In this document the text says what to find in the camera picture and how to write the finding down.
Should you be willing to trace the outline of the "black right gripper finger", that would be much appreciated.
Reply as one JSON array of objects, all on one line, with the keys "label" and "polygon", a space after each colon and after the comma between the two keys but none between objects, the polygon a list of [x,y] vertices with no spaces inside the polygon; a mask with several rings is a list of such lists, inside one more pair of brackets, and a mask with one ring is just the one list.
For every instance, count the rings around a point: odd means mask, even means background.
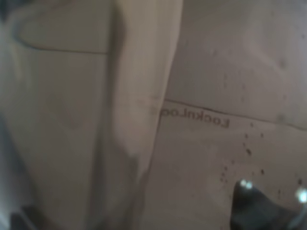
[{"label": "black right gripper finger", "polygon": [[271,201],[262,191],[246,188],[244,180],[233,189],[231,230],[287,230],[298,213]]}]

